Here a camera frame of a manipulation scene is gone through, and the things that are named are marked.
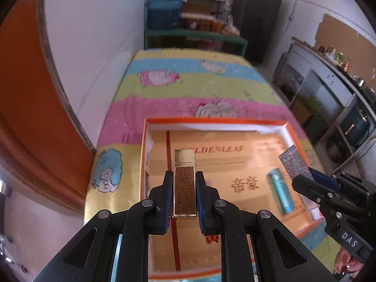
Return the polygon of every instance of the cartoon face with blue hair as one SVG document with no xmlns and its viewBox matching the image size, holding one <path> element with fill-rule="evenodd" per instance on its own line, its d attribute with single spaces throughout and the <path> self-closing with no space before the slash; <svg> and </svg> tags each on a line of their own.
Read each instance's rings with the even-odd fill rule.
<svg viewBox="0 0 376 282">
<path fill-rule="evenodd" d="M 122 167 L 118 150 L 102 151 L 94 168 L 93 187 L 103 193 L 115 192 L 121 181 Z"/>
</svg>

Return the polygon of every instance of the pink stripe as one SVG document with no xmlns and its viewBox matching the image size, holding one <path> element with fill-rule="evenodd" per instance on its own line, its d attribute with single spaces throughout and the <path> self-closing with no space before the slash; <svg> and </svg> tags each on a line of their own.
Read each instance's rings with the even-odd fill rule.
<svg viewBox="0 0 376 282">
<path fill-rule="evenodd" d="M 98 146 L 112 143 L 141 144 L 146 118 L 193 117 L 195 115 L 288 121 L 298 138 L 306 139 L 304 131 L 287 107 L 213 97 L 151 100 L 132 95 L 112 103 Z"/>
</svg>

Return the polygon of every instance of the black refrigerator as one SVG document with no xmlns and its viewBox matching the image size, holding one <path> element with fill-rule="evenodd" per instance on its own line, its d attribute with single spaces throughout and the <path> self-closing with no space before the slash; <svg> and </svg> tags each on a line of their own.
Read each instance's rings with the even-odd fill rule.
<svg viewBox="0 0 376 282">
<path fill-rule="evenodd" d="M 261 64 L 274 26 L 281 0 L 234 0 L 232 17 L 240 36 L 248 40 L 245 59 Z"/>
</svg>

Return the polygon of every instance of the teal lighter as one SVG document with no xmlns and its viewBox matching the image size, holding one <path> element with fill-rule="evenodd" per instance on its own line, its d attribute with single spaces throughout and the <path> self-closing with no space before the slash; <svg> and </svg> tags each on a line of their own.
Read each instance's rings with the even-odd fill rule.
<svg viewBox="0 0 376 282">
<path fill-rule="evenodd" d="M 282 176 L 281 170 L 275 168 L 269 173 L 271 184 L 278 196 L 278 201 L 284 214 L 289 214 L 294 210 L 295 204 L 291 197 L 290 191 L 287 187 L 285 179 Z"/>
</svg>

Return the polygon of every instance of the gold cap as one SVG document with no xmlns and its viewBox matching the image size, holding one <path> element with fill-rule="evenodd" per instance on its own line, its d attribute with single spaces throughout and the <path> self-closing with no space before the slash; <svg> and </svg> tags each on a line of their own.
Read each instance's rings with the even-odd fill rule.
<svg viewBox="0 0 376 282">
<path fill-rule="evenodd" d="M 194 164 L 194 149 L 175 149 L 174 164 Z"/>
</svg>

